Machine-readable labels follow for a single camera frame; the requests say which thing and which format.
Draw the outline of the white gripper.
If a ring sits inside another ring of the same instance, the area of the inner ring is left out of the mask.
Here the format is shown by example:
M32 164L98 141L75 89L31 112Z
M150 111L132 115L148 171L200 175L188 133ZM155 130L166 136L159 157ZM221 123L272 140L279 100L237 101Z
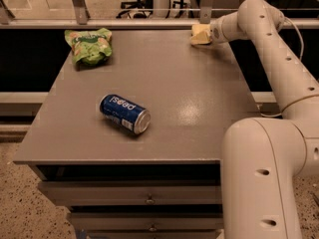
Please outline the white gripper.
M221 23L218 20L210 24L210 39L212 44L219 44L223 41Z

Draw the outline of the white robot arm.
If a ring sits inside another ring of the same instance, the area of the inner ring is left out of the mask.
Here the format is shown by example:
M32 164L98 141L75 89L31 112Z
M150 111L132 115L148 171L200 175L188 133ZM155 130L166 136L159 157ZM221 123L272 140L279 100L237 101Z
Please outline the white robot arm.
M245 0L211 25L213 43L254 45L279 118L249 118L225 133L221 151L224 239L302 239L293 179L319 158L319 84L279 35L283 13Z

